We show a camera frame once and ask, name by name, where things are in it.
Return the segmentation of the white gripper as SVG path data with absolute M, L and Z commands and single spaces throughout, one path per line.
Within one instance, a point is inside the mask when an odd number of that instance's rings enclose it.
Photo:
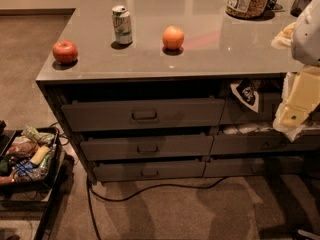
M 309 115 L 320 105 L 320 67 L 308 66 L 299 73 L 288 73 L 281 97 L 273 129 L 293 142 L 306 128 Z

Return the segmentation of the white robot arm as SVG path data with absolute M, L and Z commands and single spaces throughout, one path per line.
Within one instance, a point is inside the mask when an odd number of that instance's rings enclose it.
M 273 43 L 290 45 L 292 57 L 304 67 L 287 73 L 273 128 L 293 142 L 320 104 L 320 0 L 312 0 L 285 31 L 291 31 L 291 40 L 279 33 Z

